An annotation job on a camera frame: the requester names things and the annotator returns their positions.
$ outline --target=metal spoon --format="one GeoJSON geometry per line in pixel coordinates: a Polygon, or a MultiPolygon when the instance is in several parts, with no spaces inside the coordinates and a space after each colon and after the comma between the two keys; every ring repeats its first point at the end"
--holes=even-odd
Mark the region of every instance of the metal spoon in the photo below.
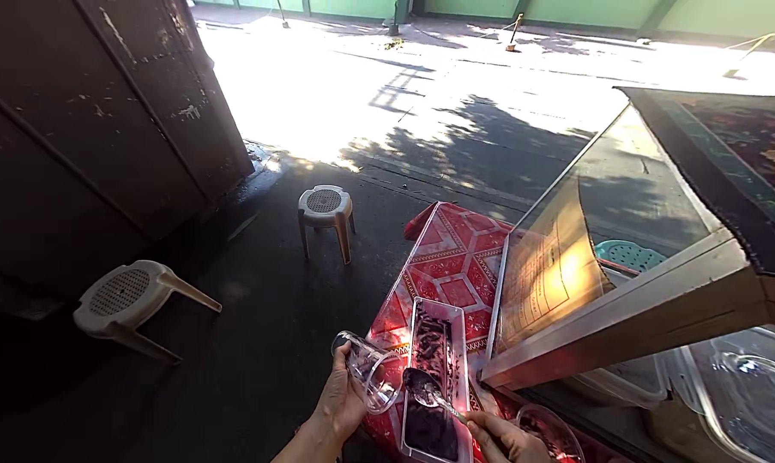
{"type": "Polygon", "coordinates": [[[431,409],[442,407],[461,421],[464,426],[467,426],[467,418],[445,400],[438,383],[430,374],[418,368],[405,368],[401,374],[401,380],[410,395],[413,395],[413,398],[421,405],[431,409]]]}

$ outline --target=green wall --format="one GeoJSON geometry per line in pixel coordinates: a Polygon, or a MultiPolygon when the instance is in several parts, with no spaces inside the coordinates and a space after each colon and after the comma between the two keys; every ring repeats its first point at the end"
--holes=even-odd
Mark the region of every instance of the green wall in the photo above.
{"type": "Polygon", "coordinates": [[[679,0],[659,29],[718,36],[764,36],[775,32],[775,0],[679,0]]]}
{"type": "MultiPolygon", "coordinates": [[[[303,12],[302,0],[281,0],[282,9],[289,12],[303,12]]],[[[241,6],[258,6],[259,8],[273,8],[279,9],[279,4],[276,0],[238,0],[238,4],[241,6]]]]}
{"type": "Polygon", "coordinates": [[[526,19],[638,29],[658,0],[533,0],[526,19]]]}
{"type": "Polygon", "coordinates": [[[310,11],[328,15],[393,17],[394,0],[310,0],[310,11]]]}
{"type": "Polygon", "coordinates": [[[513,17],[518,0],[425,0],[424,11],[451,15],[513,17]]]}
{"type": "Polygon", "coordinates": [[[215,3],[217,5],[236,5],[233,0],[194,0],[196,3],[215,3]]]}

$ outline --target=wrist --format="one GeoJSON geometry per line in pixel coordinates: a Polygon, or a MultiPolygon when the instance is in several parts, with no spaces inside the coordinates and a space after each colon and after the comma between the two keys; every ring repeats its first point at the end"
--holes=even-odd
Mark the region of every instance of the wrist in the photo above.
{"type": "Polygon", "coordinates": [[[302,431],[317,450],[327,453],[333,460],[341,453],[346,440],[338,434],[333,420],[327,415],[313,414],[299,429],[299,433],[302,431]]]}

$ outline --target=concrete floor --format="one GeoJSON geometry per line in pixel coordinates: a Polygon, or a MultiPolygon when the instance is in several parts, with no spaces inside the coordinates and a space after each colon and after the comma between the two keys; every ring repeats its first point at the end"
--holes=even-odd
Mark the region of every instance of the concrete floor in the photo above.
{"type": "Polygon", "coordinates": [[[242,135],[283,150],[142,256],[223,313],[173,296],[146,323],[178,367],[88,338],[70,310],[39,325],[0,316],[2,461],[268,461],[310,415],[333,335],[369,326],[413,245],[403,226],[430,202],[516,221],[624,103],[614,84],[775,92],[770,54],[751,57],[769,73],[722,81],[707,47],[528,29],[509,54],[488,25],[425,20],[386,50],[378,25],[283,30],[263,12],[193,11],[242,135]],[[302,257],[296,199],[327,183],[356,204],[350,266],[331,230],[311,231],[302,257]]]}
{"type": "Polygon", "coordinates": [[[142,256],[223,304],[217,316],[174,294],[142,327],[179,366],[88,338],[69,310],[37,326],[0,318],[1,461],[269,461],[284,446],[316,404],[333,336],[367,331],[413,246],[403,227],[429,203],[321,163],[277,169],[142,256]],[[347,266],[332,229],[308,231],[302,254],[296,199],[326,183],[356,207],[347,266]]]}
{"type": "Polygon", "coordinates": [[[413,18],[381,25],[199,5],[199,34],[246,138],[391,172],[515,222],[624,107],[613,86],[775,94],[775,54],[413,18]]]}

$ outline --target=clear plastic cup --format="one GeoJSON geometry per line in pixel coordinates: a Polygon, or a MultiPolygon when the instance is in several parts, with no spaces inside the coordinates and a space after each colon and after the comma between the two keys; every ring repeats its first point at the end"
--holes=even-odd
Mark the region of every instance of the clear plastic cup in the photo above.
{"type": "Polygon", "coordinates": [[[404,362],[397,353],[380,349],[349,331],[336,335],[331,354],[348,341],[350,352],[344,361],[353,379],[353,389],[369,414],[382,414],[399,398],[404,362]]]}
{"type": "Polygon", "coordinates": [[[550,458],[559,463],[585,463],[582,447],[570,427],[549,409],[528,404],[516,414],[516,426],[532,434],[547,447],[550,458]]]}

